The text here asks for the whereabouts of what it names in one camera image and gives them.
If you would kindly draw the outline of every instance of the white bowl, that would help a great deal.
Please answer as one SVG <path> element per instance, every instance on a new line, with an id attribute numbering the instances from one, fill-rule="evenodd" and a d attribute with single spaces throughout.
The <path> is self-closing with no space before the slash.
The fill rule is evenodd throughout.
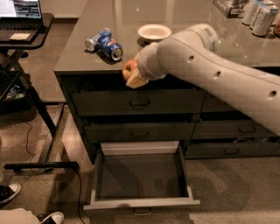
<path id="1" fill-rule="evenodd" d="M 162 24 L 146 24 L 139 28 L 138 34 L 148 42 L 166 39 L 172 31 Z"/>

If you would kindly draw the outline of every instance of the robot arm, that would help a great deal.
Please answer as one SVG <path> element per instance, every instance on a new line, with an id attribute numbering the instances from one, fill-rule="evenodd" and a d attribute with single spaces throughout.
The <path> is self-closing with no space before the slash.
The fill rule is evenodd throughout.
<path id="1" fill-rule="evenodd" d="M 280 77 L 223 59 L 216 46 L 214 29 L 197 24 L 146 46 L 137 72 L 147 80 L 171 74 L 188 81 L 280 136 Z"/>

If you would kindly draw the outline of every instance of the laptop screen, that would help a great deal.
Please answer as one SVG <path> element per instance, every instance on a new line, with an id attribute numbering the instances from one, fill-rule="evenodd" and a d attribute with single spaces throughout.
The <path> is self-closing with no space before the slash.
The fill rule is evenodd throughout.
<path id="1" fill-rule="evenodd" d="M 41 19 L 39 0 L 1 0 L 0 21 L 12 19 Z"/>

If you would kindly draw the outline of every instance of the black and white sneaker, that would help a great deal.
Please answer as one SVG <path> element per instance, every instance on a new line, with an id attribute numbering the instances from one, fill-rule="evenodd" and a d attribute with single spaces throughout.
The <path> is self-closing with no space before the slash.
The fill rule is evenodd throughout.
<path id="1" fill-rule="evenodd" d="M 61 212 L 51 213 L 42 220 L 42 224 L 62 224 L 64 215 Z"/>
<path id="2" fill-rule="evenodd" d="M 0 185 L 0 204 L 13 200 L 21 190 L 20 184 L 11 184 L 8 186 Z"/>

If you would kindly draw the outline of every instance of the concrete floor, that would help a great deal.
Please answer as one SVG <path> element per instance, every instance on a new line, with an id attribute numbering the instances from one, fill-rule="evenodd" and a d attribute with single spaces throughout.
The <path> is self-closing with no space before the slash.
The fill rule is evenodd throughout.
<path id="1" fill-rule="evenodd" d="M 45 102 L 64 101 L 53 69 L 73 28 L 72 23 L 54 24 L 45 45 L 29 51 L 29 57 L 20 60 Z M 55 109 L 56 106 L 48 106 L 51 116 Z M 34 108 L 1 115 L 3 165 L 38 161 L 47 133 L 46 125 Z M 86 204 L 95 167 L 89 161 L 73 118 L 65 106 L 50 161 L 69 160 L 80 165 L 80 204 Z M 200 206 L 137 217 L 133 213 L 88 217 L 80 206 L 82 219 L 92 224 L 280 223 L 280 157 L 187 160 L 185 166 L 193 195 L 200 200 Z M 80 181 L 74 171 L 56 169 L 44 174 L 41 170 L 4 171 L 4 181 L 20 183 L 22 191 L 12 202 L 0 206 L 1 209 L 22 207 L 36 215 L 60 210 L 66 217 L 64 223 L 82 223 L 77 210 Z"/>

